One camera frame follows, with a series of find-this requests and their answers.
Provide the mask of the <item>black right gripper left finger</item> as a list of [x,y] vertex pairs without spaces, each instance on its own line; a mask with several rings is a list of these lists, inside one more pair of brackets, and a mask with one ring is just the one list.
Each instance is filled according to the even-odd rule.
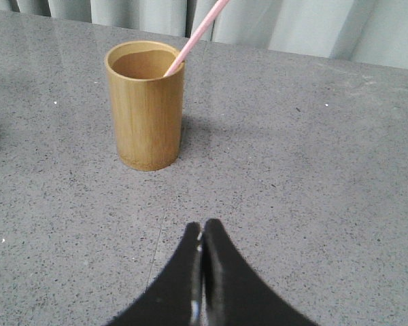
[[188,223],[174,254],[152,284],[110,325],[199,325],[202,231]]

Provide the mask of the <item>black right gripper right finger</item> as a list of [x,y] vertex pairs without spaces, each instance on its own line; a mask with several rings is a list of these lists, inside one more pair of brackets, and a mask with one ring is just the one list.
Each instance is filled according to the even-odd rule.
[[203,267],[210,325],[315,325],[253,271],[219,219],[205,224]]

